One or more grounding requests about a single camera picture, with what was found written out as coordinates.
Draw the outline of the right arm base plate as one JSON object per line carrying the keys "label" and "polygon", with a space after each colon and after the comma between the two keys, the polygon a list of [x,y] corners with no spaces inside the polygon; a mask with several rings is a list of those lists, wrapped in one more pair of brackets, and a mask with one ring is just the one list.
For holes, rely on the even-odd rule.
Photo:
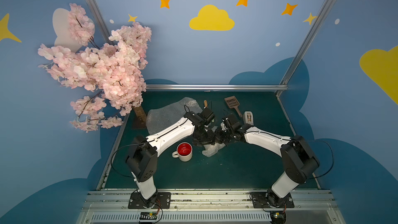
{"label": "right arm base plate", "polygon": [[291,194],[280,198],[271,191],[259,191],[251,192],[249,199],[252,201],[254,208],[294,208]]}

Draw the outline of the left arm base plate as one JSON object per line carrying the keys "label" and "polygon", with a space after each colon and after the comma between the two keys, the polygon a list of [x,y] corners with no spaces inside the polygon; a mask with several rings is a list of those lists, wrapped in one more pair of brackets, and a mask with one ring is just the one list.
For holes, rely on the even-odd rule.
{"label": "left arm base plate", "polygon": [[142,197],[139,192],[133,192],[130,195],[128,202],[128,209],[142,209],[142,208],[155,208],[169,209],[171,204],[170,192],[158,192],[153,195],[149,200]]}

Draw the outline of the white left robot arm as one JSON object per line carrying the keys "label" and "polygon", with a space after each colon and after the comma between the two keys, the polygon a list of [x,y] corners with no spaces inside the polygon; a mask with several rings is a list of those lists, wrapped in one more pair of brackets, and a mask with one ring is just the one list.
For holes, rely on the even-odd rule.
{"label": "white left robot arm", "polygon": [[147,137],[137,136],[127,152],[125,163],[144,201],[154,202],[158,194],[153,181],[157,170],[158,157],[175,143],[194,137],[201,142],[212,142],[211,124],[215,115],[211,110],[201,113],[188,112],[170,127]]}

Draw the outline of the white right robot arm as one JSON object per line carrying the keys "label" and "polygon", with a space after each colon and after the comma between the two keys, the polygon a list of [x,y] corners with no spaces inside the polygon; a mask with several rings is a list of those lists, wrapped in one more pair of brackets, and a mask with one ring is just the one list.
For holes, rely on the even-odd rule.
{"label": "white right robot arm", "polygon": [[267,200],[271,205],[285,202],[298,186],[317,181],[313,175],[319,168],[319,160],[308,141],[301,136],[276,135],[247,124],[237,129],[219,127],[214,140],[224,145],[238,141],[257,145],[281,157],[284,172],[267,191]]}

